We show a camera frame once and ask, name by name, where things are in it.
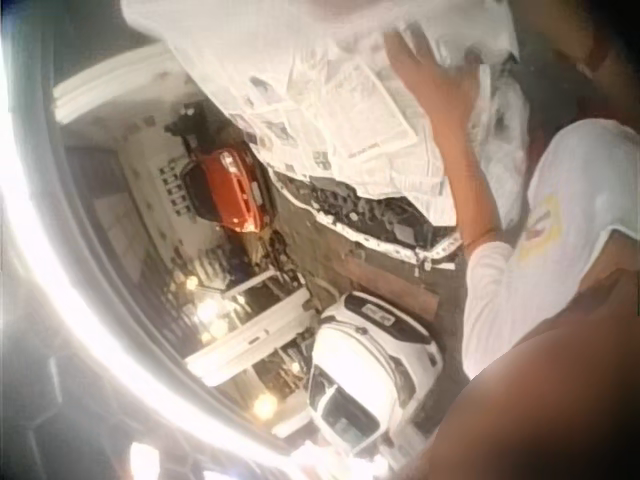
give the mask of hand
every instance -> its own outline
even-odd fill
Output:
[[[434,131],[466,134],[478,96],[477,66],[449,71],[441,67],[422,31],[412,31],[416,53],[400,32],[384,35],[391,67],[425,111]]]

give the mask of license plate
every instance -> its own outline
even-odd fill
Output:
[[[389,315],[387,312],[381,310],[375,305],[371,305],[370,303],[362,307],[362,311],[373,317],[385,327],[390,327],[395,321],[395,317],[393,315]]]
[[[258,182],[251,182],[251,193],[253,194],[253,199],[256,202],[256,205],[260,206],[264,203]]]

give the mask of red car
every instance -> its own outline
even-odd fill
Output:
[[[196,215],[236,232],[261,231],[269,217],[248,148],[198,152],[195,158],[181,177]]]

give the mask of car windshield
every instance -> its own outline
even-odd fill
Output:
[[[188,165],[182,173],[182,182],[196,215],[211,222],[220,222],[204,167],[198,163]]]
[[[317,365],[309,386],[309,405],[352,448],[380,428],[376,418]]]

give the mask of white shirt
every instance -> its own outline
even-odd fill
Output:
[[[469,259],[469,377],[567,306],[612,230],[640,239],[639,169],[640,137],[616,122],[584,120],[556,135],[531,181],[516,248],[491,242]]]

